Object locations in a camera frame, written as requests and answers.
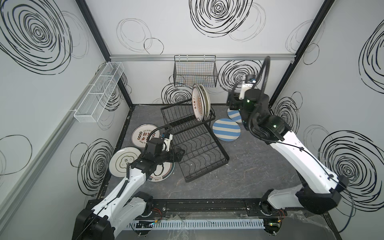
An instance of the black cable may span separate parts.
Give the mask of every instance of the black cable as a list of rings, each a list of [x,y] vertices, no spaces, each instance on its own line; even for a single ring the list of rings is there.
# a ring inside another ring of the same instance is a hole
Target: black cable
[[[161,126],[161,127],[158,127],[158,128],[156,128],[156,129],[154,129],[154,130],[148,135],[148,140],[147,140],[147,142],[149,142],[149,140],[151,139],[152,134],[154,134],[157,130],[162,129],[162,128],[166,128],[166,127],[170,127],[171,129],[173,128],[171,125],[164,125],[164,126]]]
[[[262,64],[262,67],[261,67],[260,71],[258,72],[257,77],[256,77],[256,79],[255,79],[255,83],[252,85],[252,89],[255,88],[256,85],[257,85],[257,83],[260,81],[260,79],[261,79],[261,77],[262,77],[262,75],[263,75],[263,71],[264,71],[265,65],[266,65],[266,61],[264,60],[264,62],[263,62],[263,64]],[[231,90],[231,92],[230,92],[230,95],[229,95],[230,98],[231,98],[231,101],[232,101],[233,103],[242,103],[242,102],[243,102],[243,100],[239,100],[239,101],[237,101],[237,100],[235,99],[235,97],[234,97],[234,94],[235,94],[235,90],[236,90],[236,88],[237,88],[237,85],[239,85],[239,83],[241,83],[241,82],[243,82],[243,81],[244,81],[244,79],[239,80],[239,81],[237,81],[237,82],[233,85],[233,88],[232,88],[232,90]]]
[[[265,65],[265,74],[264,74],[264,79],[263,79],[263,84],[262,84],[262,87],[261,87],[261,91],[260,91],[259,99],[257,100],[256,105],[255,105],[255,108],[253,109],[252,113],[251,113],[250,116],[248,117],[247,130],[250,131],[251,134],[252,134],[254,137],[257,137],[257,135],[252,131],[252,119],[253,119],[253,117],[255,116],[255,114],[256,114],[257,111],[259,110],[259,107],[260,107],[261,104],[262,104],[262,100],[263,100],[263,96],[264,96],[264,91],[265,91],[266,83],[267,83],[267,81],[268,81],[268,75],[269,75],[269,66],[270,66],[270,63],[271,63],[271,57],[270,57],[270,56],[266,56],[265,59],[264,59],[264,62],[263,62],[263,66]]]
[[[352,215],[353,215],[354,200],[353,200],[353,198],[352,198],[352,194],[351,194],[351,192],[348,191],[347,188],[344,187],[342,184],[339,184],[336,180],[334,180],[334,179],[329,175],[329,173],[324,169],[323,164],[322,164],[320,161],[318,161],[318,160],[317,160],[317,159],[316,159],[310,152],[306,151],[304,148],[302,148],[302,147],[298,147],[298,146],[295,146],[295,145],[292,145],[292,144],[284,143],[284,142],[270,141],[270,140],[266,140],[266,139],[260,139],[260,140],[265,141],[265,142],[280,143],[280,144],[284,144],[284,145],[289,145],[289,146],[296,147],[296,148],[300,149],[300,151],[304,151],[304,152],[306,152],[309,156],[311,156],[311,157],[317,162],[317,164],[319,164],[319,166],[320,166],[320,167],[324,170],[324,172],[328,175],[329,179],[332,179],[332,181],[334,181],[334,182],[337,183],[339,186],[341,186],[342,188],[344,188],[344,190],[345,190],[345,191],[349,194],[349,196],[351,197],[351,204],[352,204],[352,205],[351,205],[351,213],[350,213],[350,215],[348,216],[348,221],[347,221],[347,223],[345,224],[345,226],[344,226],[340,231],[338,231],[338,232],[341,233],[342,231],[344,231],[344,230],[347,228],[347,226],[348,226],[348,224],[349,224],[349,222],[350,222],[350,220],[351,220],[351,218],[352,218]]]
[[[99,215],[99,213],[104,209],[104,207],[93,217],[92,221],[88,224],[88,226],[86,226],[83,231],[77,236],[77,238],[75,240],[77,240],[82,234],[83,232],[90,226],[90,224],[93,222],[93,220],[95,220],[96,216]]]
[[[156,177],[157,177],[157,176],[160,176],[160,175],[163,173],[163,171],[164,171],[164,163],[162,163],[161,166],[162,166],[163,169],[161,170],[161,172],[160,172],[158,175],[156,175],[155,173],[153,173],[153,175],[155,175]]]
[[[115,197],[114,199],[112,199],[111,201],[109,201],[105,206],[108,206],[108,204],[110,204],[113,200],[115,200],[117,197]],[[105,206],[103,206],[103,208],[93,217],[92,221],[88,224],[88,226],[86,226],[83,231],[79,234],[79,236],[77,236],[77,238],[75,240],[77,240],[82,234],[83,232],[89,227],[89,225],[93,222],[93,220],[95,220],[95,218],[97,217],[97,215],[99,215],[99,213],[105,209]]]
[[[164,133],[164,137],[163,137],[163,140],[165,139],[166,135],[172,130],[173,127],[170,127],[165,133]]]

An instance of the wall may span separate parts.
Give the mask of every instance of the wall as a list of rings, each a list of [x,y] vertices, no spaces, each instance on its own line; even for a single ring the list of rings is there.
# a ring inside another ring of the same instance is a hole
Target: wall
[[[321,40],[309,46],[272,108],[328,168],[350,180],[356,207],[344,240],[382,235],[383,9],[379,0],[336,1]],[[339,230],[351,211],[351,198],[342,195],[330,211]]]
[[[0,2],[1,209],[104,60],[75,1]]]
[[[97,124],[75,121],[0,239],[71,239],[76,216],[108,171],[127,114],[123,101]]]
[[[3,16],[16,19],[0,20],[1,207],[104,59],[74,0],[0,4]],[[77,214],[108,170],[128,110],[116,88],[98,123],[74,120],[0,239],[71,238]]]
[[[323,0],[112,0],[106,5],[102,0],[87,1],[112,55],[296,53],[322,3]],[[272,61],[268,95],[272,96],[289,63]],[[174,81],[170,77],[173,64],[129,63],[124,72],[132,88],[133,103],[173,102],[164,97],[167,91],[176,95],[172,100],[190,97],[191,86],[167,86]],[[208,91],[212,103],[225,103],[233,83],[245,74],[257,74],[261,62],[216,64],[218,83]]]

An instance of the plastic sheet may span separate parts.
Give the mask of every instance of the plastic sheet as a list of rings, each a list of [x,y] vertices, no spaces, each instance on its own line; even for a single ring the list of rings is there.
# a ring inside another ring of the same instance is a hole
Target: plastic sheet
[[[311,212],[302,211],[302,210],[299,210],[299,211],[287,211],[287,214],[288,214],[287,217],[299,220],[299,221],[301,221],[303,223],[315,224],[315,225],[317,225],[319,227],[323,227],[323,228],[328,229],[329,231],[332,231],[329,228],[327,222],[325,221],[325,219],[324,219],[324,217],[322,215],[316,215],[316,214],[313,214]]]

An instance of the black frame edge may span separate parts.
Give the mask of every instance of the black frame edge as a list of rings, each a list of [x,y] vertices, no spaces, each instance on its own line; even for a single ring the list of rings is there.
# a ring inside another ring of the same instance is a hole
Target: black frame edge
[[[81,14],[83,15],[85,22],[87,23],[89,30],[91,31],[93,38],[96,41],[97,46],[100,49],[101,54],[103,55],[105,61],[109,62],[111,61],[111,54],[109,53],[109,50],[107,48],[107,45],[105,44],[103,37],[101,36],[101,33],[99,31],[99,28],[97,28],[96,22],[91,14],[91,11],[88,8],[87,3],[85,0],[76,0],[76,3],[81,11]],[[119,89],[124,96],[125,101],[127,102],[129,108],[133,107],[133,103],[131,98],[129,97],[129,94],[127,92],[127,89],[125,88],[123,82],[121,79],[118,81]]]
[[[105,44],[99,29],[97,28],[96,22],[93,19],[91,11],[88,8],[85,0],[76,0],[77,5],[80,8],[80,11],[87,22],[89,30],[91,31],[93,38],[95,39],[97,45],[99,46],[100,52],[103,55],[105,61],[111,61],[111,54],[108,51],[107,45]]]
[[[124,141],[125,135],[127,134],[129,122],[131,121],[131,116],[134,110],[135,110],[135,106],[133,106],[128,112],[127,119],[124,122],[124,125],[120,132],[120,136],[118,138],[118,142],[116,143],[116,147],[115,147],[115,150],[113,151],[113,154],[115,154],[117,151],[119,151],[122,148],[122,143]],[[107,172],[104,175],[104,179],[103,179],[103,182],[101,183],[101,187],[99,189],[96,199],[101,199],[105,197],[105,192],[107,191],[111,176],[112,176],[111,172],[109,171],[109,168],[108,168]]]
[[[269,106],[272,107],[272,105],[275,103],[275,101],[279,97],[279,94],[281,93],[285,84],[289,80],[291,74],[293,73],[293,70],[296,68],[297,64],[301,60],[301,57],[303,56],[305,50],[307,49],[312,38],[316,34],[317,30],[319,29],[320,25],[322,24],[325,16],[328,14],[328,12],[331,9],[334,2],[335,2],[335,0],[325,0],[323,2],[323,5],[321,6],[319,12],[317,13],[315,19],[312,22],[312,25],[310,26],[307,34],[305,35],[303,41],[301,42],[299,48],[297,49],[294,62],[288,66],[282,79],[279,82],[279,85],[277,86],[275,92],[273,93],[273,95],[269,101]]]
[[[339,234],[339,231],[336,228],[336,225],[334,224],[331,216],[329,215],[329,212],[326,212],[323,214],[323,217],[325,221],[328,224],[328,227],[333,231],[333,234],[335,235],[336,240],[343,240]]]

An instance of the plate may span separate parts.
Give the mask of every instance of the plate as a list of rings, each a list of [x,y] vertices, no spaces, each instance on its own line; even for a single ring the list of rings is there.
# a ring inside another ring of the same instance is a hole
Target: plate
[[[204,118],[204,116],[205,116],[205,97],[203,95],[203,92],[201,91],[201,88],[200,88],[199,84],[194,84],[194,86],[196,86],[197,90],[200,93],[201,104],[203,106],[203,117],[202,118]]]
[[[117,151],[109,161],[109,171],[115,177],[127,175],[127,164],[138,159],[141,151],[135,147],[126,147]]]
[[[212,126],[214,135],[223,141],[233,141],[240,136],[240,127],[228,118],[216,120]]]
[[[204,102],[205,102],[205,116],[208,117],[209,113],[211,111],[211,99],[209,98],[209,94],[206,91],[205,87],[201,84],[199,84],[201,92],[203,93],[204,96]]]
[[[200,94],[199,87],[195,84],[192,90],[192,107],[196,120],[201,122],[205,113],[205,107],[202,103],[202,96]]]
[[[242,122],[239,110],[230,110],[228,108],[227,113],[230,119],[234,120],[235,122],[239,122],[239,123]]]
[[[151,182],[160,182],[171,175],[175,168],[174,162],[165,162],[156,167],[155,172],[149,176],[148,180]]]
[[[147,137],[148,135],[155,130],[157,127],[152,124],[144,124],[140,127],[136,128],[135,131],[132,133],[132,143],[136,147],[145,148],[145,145],[147,144]],[[160,131],[156,131],[154,134],[152,134],[151,138],[154,137],[160,137]]]

